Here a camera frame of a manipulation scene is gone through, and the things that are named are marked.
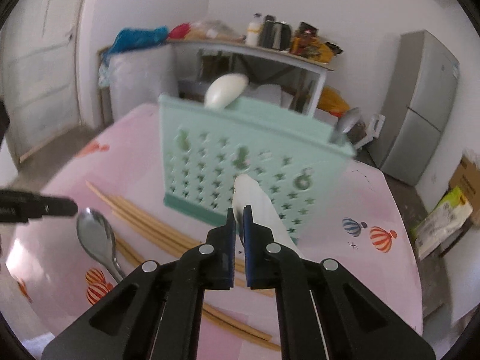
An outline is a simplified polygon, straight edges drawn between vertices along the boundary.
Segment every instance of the brown box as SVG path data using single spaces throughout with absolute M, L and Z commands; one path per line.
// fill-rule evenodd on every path
M 480 225 L 480 170 L 467 157 L 462 156 L 448 185 L 450 188 L 457 185 L 460 187 L 473 208 L 470 219 L 473 223 Z

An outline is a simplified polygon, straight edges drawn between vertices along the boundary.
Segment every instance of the gray refrigerator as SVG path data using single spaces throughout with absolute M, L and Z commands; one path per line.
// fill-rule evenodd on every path
M 381 113 L 385 124 L 367 150 L 376 166 L 414 186 L 440 142 L 455 99 L 458 61 L 428 31 L 404 34 Z

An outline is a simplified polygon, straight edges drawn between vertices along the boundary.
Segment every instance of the silver rivet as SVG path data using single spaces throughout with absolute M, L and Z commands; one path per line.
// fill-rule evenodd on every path
M 327 271 L 336 271 L 338 263 L 334 259 L 326 259 L 323 262 L 323 268 L 327 269 Z
M 277 243 L 271 243 L 267 245 L 267 252 L 278 253 L 282 250 L 282 247 Z
M 201 247 L 198 248 L 198 251 L 201 254 L 210 254 L 213 253 L 214 250 L 215 248 L 210 244 L 203 244 Z
M 144 272 L 153 272 L 155 269 L 157 269 L 157 263 L 155 261 L 145 261 L 142 265 Z

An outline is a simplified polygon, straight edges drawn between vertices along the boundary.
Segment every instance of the refrigerator door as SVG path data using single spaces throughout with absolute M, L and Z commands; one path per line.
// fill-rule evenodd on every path
M 414 186 L 434 154 L 441 135 L 434 126 L 409 110 L 381 171 Z
M 426 33 L 425 37 L 420 73 L 409 107 L 443 131 L 457 91 L 458 62 L 431 34 Z

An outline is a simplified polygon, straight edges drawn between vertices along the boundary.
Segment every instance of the pink tablecloth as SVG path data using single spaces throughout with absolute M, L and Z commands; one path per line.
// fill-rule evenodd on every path
M 68 195 L 80 209 L 94 207 L 114 229 L 146 259 L 160 263 L 174 258 L 133 232 L 115 218 L 110 208 L 93 195 L 85 181 L 109 194 L 123 195 L 142 209 L 198 240 L 210 229 L 163 204 L 163 177 L 159 143 L 158 107 L 142 105 L 102 133 L 76 156 L 44 189 L 44 193 Z M 415 258 L 397 206 L 383 174 L 352 161 L 342 176 L 331 206 L 307 225 L 299 248 L 309 259 L 335 258 L 361 280 L 418 333 L 422 332 L 422 292 Z M 358 237 L 344 230 L 342 221 L 365 222 Z M 372 243 L 370 230 L 385 235 L 383 250 Z M 241 244 L 237 242 L 238 252 Z M 131 267 L 119 258 L 125 271 Z M 90 259 L 76 238 L 75 220 L 47 218 L 18 226 L 7 267 L 31 300 L 31 306 L 52 333 L 58 334 L 90 307 L 86 273 L 97 268 L 107 283 L 114 284 L 105 268 Z M 205 301 L 220 310 L 270 333 L 279 343 L 275 300 L 245 288 L 208 292 Z M 202 321 L 198 359 L 280 359 L 264 349 Z

